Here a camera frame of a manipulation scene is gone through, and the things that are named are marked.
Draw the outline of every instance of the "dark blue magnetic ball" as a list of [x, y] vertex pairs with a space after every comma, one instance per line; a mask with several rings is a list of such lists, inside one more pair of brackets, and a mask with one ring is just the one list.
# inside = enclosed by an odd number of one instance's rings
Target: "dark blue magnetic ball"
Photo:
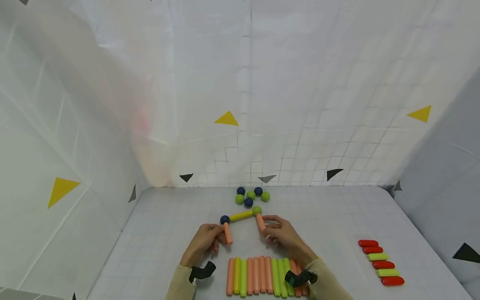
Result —
[[255, 188], [255, 190], [253, 190], [253, 191], [255, 192], [255, 195], [257, 195], [257, 196], [260, 196], [260, 195], [264, 192], [264, 191], [262, 190], [262, 188], [259, 187], [259, 186], [257, 186], [257, 187]]
[[247, 198], [245, 199], [245, 201], [243, 202], [243, 205], [246, 207], [246, 208], [250, 208], [253, 206], [253, 200], [250, 199], [250, 198]]
[[220, 218], [220, 224], [223, 225], [223, 223], [225, 223], [225, 222], [227, 222], [227, 223], [230, 224], [230, 217], [229, 217], [229, 216], [222, 216], [222, 217]]
[[237, 194], [238, 194], [238, 195], [245, 195], [245, 188], [242, 187], [242, 186], [239, 187], [239, 188], [237, 189]]

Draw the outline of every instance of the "orange magnetic stick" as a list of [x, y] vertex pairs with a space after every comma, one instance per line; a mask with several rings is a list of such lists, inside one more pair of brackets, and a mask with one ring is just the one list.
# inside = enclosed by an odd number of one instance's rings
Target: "orange magnetic stick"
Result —
[[227, 245], [233, 244], [232, 233], [230, 232], [230, 225], [225, 222], [223, 223], [223, 231], [225, 232], [225, 237], [227, 238]]
[[257, 218], [258, 228], [260, 228], [260, 231], [263, 231], [266, 228], [266, 226], [265, 226], [265, 222], [264, 222], [264, 218], [262, 217], [262, 214], [257, 214], [255, 218]]
[[[301, 273], [303, 271], [303, 267], [297, 262], [297, 271]], [[308, 291], [308, 286], [304, 285], [301, 287], [301, 294], [302, 296], [310, 296], [310, 292]]]
[[247, 258], [247, 295], [253, 295], [253, 260]]
[[265, 275], [267, 278], [267, 293], [273, 294], [272, 259], [270, 256], [265, 257]]
[[260, 255], [260, 292], [266, 293], [267, 292], [267, 278], [265, 276], [265, 257]]
[[[290, 269], [295, 275], [300, 274], [300, 272], [297, 269], [297, 262], [293, 259], [290, 259]], [[301, 297], [301, 287], [295, 288], [295, 297], [297, 298]]]
[[227, 296], [233, 295], [233, 277], [235, 271], [235, 259], [228, 260], [228, 275], [227, 275]]
[[258, 257], [253, 258], [253, 293], [260, 294], [260, 262]]

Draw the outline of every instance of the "red capsule piece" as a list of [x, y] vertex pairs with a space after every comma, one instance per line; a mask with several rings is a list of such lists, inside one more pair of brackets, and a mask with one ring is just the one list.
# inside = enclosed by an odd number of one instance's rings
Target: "red capsule piece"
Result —
[[405, 283], [405, 280], [400, 276], [382, 277], [382, 283], [386, 287], [401, 286]]
[[382, 253], [384, 249], [382, 247], [373, 247], [373, 246], [367, 246], [363, 247], [363, 253], [365, 254], [370, 254], [370, 253]]
[[395, 264], [389, 261], [374, 261], [372, 262], [373, 267], [378, 269], [395, 269]]
[[359, 240], [360, 247], [378, 247], [378, 242], [376, 240]]

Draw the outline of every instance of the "yellow triangle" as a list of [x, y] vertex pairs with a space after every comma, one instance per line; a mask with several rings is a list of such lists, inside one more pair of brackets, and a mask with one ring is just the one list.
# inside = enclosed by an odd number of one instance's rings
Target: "yellow triangle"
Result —
[[428, 105], [427, 107], [424, 107], [424, 108], [421, 108], [419, 110], [416, 110], [414, 112], [409, 113], [407, 116], [426, 123], [428, 121], [428, 116], [430, 115], [430, 109], [431, 108], [432, 108], [432, 106]]
[[55, 205], [58, 201], [60, 201], [61, 198], [70, 193], [79, 184], [80, 183], [76, 181], [66, 180], [58, 177], [55, 178], [52, 195], [50, 196], [50, 202], [48, 203], [47, 209]]
[[225, 125], [234, 125], [238, 126], [239, 124], [237, 123], [237, 120], [233, 117], [232, 113], [230, 111], [227, 111], [225, 115], [221, 116], [218, 118], [218, 120], [215, 121], [215, 123], [218, 124], [225, 124]]

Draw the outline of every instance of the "green ball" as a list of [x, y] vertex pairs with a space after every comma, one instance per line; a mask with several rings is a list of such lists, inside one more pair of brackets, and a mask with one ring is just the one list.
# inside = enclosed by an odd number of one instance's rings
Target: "green ball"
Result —
[[248, 193], [247, 193], [247, 198], [250, 198], [250, 199], [252, 199], [252, 200], [255, 200], [255, 197], [256, 197], [256, 195], [255, 195], [255, 192], [254, 192], [254, 191], [248, 191]]
[[243, 204], [243, 195], [240, 195], [238, 194], [236, 197], [235, 197], [235, 203], [238, 204], [238, 205], [242, 205]]
[[253, 215], [256, 216], [257, 214], [261, 214], [262, 213], [262, 208], [259, 207], [259, 206], [254, 206], [252, 208], [252, 211], [253, 211]]
[[262, 195], [260, 196], [260, 199], [263, 202], [268, 202], [270, 201], [270, 193], [269, 192], [263, 192]]

